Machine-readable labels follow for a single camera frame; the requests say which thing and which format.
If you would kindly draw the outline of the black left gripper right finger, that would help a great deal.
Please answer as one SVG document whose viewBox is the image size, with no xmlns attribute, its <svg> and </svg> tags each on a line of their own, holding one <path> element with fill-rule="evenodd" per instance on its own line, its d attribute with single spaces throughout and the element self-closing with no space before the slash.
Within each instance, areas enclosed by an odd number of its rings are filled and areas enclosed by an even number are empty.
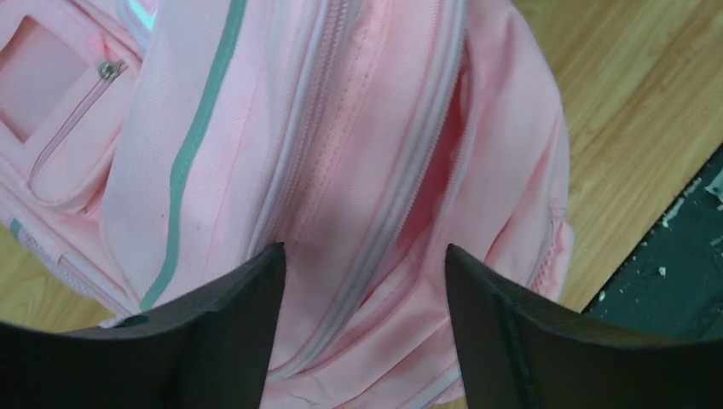
<svg viewBox="0 0 723 409">
<path fill-rule="evenodd" d="M 722 342 L 683 342 L 571 311 L 457 245 L 445 257 L 470 408 L 719 408 Z"/>
</svg>

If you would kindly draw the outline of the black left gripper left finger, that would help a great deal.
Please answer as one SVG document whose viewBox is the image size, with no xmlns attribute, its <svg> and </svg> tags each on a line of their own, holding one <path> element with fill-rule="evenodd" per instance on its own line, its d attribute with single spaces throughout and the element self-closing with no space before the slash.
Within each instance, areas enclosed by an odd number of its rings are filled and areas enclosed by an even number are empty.
<svg viewBox="0 0 723 409">
<path fill-rule="evenodd" d="M 109 328 L 1 326 L 4 408 L 257 408 L 286 281 L 280 243 Z"/>
</svg>

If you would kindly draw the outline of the pink student backpack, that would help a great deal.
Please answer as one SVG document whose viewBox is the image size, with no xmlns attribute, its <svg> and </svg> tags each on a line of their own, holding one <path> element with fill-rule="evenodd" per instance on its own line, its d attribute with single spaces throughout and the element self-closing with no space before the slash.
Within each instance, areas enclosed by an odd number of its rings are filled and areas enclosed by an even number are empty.
<svg viewBox="0 0 723 409">
<path fill-rule="evenodd" d="M 4 1 L 1 218 L 118 317 L 286 247 L 265 408 L 464 394 L 456 244 L 564 286 L 569 138 L 509 1 Z"/>
</svg>

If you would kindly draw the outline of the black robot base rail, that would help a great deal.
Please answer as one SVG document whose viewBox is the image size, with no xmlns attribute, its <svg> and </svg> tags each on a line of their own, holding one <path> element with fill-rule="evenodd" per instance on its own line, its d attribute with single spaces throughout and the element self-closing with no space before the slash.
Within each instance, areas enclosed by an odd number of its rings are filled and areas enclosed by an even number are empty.
<svg viewBox="0 0 723 409">
<path fill-rule="evenodd" d="M 722 151 L 717 149 L 584 310 L 685 340 L 722 336 Z"/>
</svg>

